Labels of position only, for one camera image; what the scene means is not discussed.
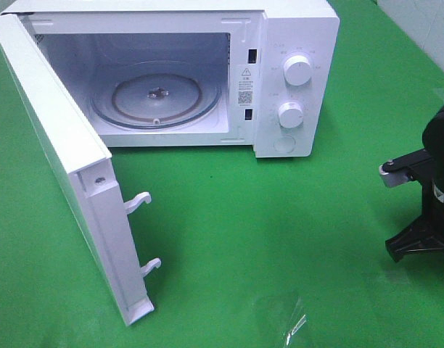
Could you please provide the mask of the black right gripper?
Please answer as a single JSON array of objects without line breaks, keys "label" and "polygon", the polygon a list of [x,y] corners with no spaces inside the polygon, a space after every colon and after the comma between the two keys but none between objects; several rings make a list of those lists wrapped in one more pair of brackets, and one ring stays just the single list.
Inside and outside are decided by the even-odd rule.
[{"label": "black right gripper", "polygon": [[422,185],[422,213],[385,246],[395,262],[407,254],[444,254],[444,105],[429,121],[422,134],[423,149],[435,161],[435,173]]}]

